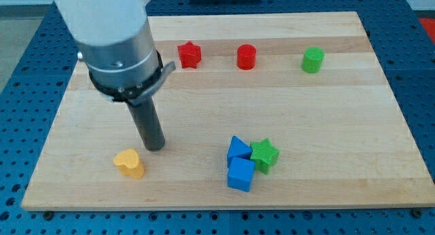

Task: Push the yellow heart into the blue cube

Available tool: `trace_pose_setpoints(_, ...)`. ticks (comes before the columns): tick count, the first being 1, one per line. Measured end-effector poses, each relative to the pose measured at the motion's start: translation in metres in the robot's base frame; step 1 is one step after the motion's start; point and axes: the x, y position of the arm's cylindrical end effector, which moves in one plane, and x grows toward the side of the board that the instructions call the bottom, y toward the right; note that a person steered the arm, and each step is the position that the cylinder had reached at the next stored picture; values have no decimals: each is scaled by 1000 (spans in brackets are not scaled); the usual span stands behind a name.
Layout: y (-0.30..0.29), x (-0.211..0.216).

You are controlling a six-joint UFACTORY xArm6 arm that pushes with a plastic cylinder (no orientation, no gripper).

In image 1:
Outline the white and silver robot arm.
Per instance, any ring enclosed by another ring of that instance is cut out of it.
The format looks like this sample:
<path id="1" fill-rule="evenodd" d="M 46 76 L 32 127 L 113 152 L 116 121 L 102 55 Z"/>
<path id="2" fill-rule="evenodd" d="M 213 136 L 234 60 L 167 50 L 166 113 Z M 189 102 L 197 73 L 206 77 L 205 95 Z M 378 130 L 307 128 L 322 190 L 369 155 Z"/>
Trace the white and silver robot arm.
<path id="1" fill-rule="evenodd" d="M 151 99 L 175 63 L 162 64 L 150 29 L 151 0 L 54 0 L 95 88 L 113 101 Z"/>

